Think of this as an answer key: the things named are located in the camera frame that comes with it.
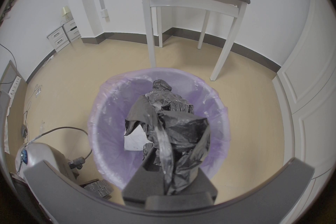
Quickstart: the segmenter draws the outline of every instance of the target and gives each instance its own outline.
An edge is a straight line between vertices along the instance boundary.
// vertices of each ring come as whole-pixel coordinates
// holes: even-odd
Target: chair leg
[[[156,8],[157,34],[159,35],[159,47],[162,48],[162,18],[161,7]]]
[[[234,18],[233,19],[233,23],[232,23],[232,26],[231,26],[231,29],[230,29],[230,32],[229,32],[229,35],[227,36],[227,40],[225,41],[225,44],[224,44],[224,47],[222,49],[222,52],[219,56],[219,59],[216,63],[216,66],[211,74],[211,77],[210,77],[210,80],[211,81],[215,81],[219,72],[221,71],[224,63],[225,63],[225,60],[226,58],[228,57],[229,55],[229,52],[232,48],[232,45],[233,45],[233,42],[235,41],[235,38],[238,34],[238,31],[239,31],[239,28],[240,28],[240,25],[242,23],[242,20],[243,20],[243,17],[244,17],[244,13],[245,13],[245,10],[246,10],[246,6],[247,6],[247,3],[242,3],[241,4],[241,7],[239,9],[239,14],[238,14],[238,17],[237,18]]]
[[[208,25],[208,21],[209,21],[209,16],[210,16],[210,11],[207,10],[205,12],[205,18],[204,18],[204,22],[203,22],[203,26],[202,26],[202,32],[201,32],[201,35],[199,36],[199,40],[198,40],[198,45],[197,45],[198,49],[200,49],[202,47],[202,43],[203,43],[203,39],[204,39],[204,35],[205,35],[205,30],[207,29],[207,25]]]
[[[142,8],[143,8],[143,16],[145,18],[146,39],[147,39],[150,66],[156,67],[152,11],[149,5],[149,0],[142,0]]]

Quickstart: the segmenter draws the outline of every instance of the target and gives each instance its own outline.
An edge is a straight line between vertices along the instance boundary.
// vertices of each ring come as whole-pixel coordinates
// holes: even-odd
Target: trash bin
[[[124,150],[125,118],[139,96],[152,91],[153,81],[165,80],[172,92],[194,105],[194,114],[208,118],[210,151],[201,165],[208,178],[221,167],[229,150],[228,109],[204,80],[172,68],[151,68],[116,75],[101,85],[88,120],[94,161],[104,179],[121,190],[142,163],[142,151]]]

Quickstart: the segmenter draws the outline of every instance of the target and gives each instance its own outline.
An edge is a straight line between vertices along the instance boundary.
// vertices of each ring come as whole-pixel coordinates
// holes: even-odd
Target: trash can
[[[201,165],[211,179],[229,150],[228,109],[218,93],[204,80],[172,68],[151,68],[116,75],[101,85],[88,120],[90,146],[97,169],[104,179],[121,190],[142,163],[142,151],[124,150],[125,118],[139,96],[152,91],[153,81],[165,80],[172,92],[194,106],[194,114],[206,117],[211,140],[208,156]]]

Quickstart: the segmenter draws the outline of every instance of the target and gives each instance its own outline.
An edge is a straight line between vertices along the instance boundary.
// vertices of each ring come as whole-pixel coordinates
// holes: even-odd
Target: crumpled black bag
[[[165,81],[154,81],[153,88],[132,106],[125,121],[125,135],[141,125],[157,148],[156,164],[162,165],[165,194],[172,195],[196,178],[209,152],[210,126],[206,118],[192,113],[193,106],[187,100],[170,92]]]

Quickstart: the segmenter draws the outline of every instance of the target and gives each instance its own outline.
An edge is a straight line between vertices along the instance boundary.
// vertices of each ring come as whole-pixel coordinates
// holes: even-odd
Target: wooden floor
[[[241,55],[230,52],[216,81],[209,77],[221,48],[171,37],[155,48],[157,66],[172,67],[204,79],[229,109],[231,144],[227,159],[212,178],[218,189],[216,203],[237,197],[264,182],[283,164],[284,132],[279,102],[272,79],[275,73]],[[149,68],[144,44],[105,40],[99,45],[81,40],[66,46],[42,67],[28,85],[27,98],[36,84],[27,122],[30,139],[59,126],[87,129],[87,120],[99,86],[111,76]],[[42,137],[65,157],[85,156],[90,148],[85,134],[60,130]],[[83,165],[79,182],[102,178],[92,155]],[[123,203],[114,187],[111,201]]]

